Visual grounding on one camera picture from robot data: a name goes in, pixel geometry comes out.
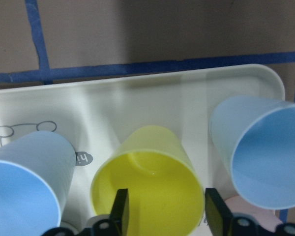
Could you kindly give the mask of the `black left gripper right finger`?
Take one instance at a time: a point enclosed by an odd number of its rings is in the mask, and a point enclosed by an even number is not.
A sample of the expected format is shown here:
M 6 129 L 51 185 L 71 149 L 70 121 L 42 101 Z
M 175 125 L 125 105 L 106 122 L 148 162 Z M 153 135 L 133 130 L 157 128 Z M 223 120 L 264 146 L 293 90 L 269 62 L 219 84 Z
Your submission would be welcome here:
M 233 214 L 215 188 L 205 190 L 206 221 L 213 236 L 227 236 Z

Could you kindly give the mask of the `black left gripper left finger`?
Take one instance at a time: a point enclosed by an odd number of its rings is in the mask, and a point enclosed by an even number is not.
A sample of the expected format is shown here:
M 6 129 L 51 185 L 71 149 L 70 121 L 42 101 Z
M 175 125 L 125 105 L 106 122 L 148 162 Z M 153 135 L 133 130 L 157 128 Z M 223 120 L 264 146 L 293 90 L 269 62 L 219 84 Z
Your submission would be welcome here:
M 129 224 L 128 189 L 119 189 L 116 193 L 110 213 L 110 220 L 117 229 L 119 236 L 126 236 Z

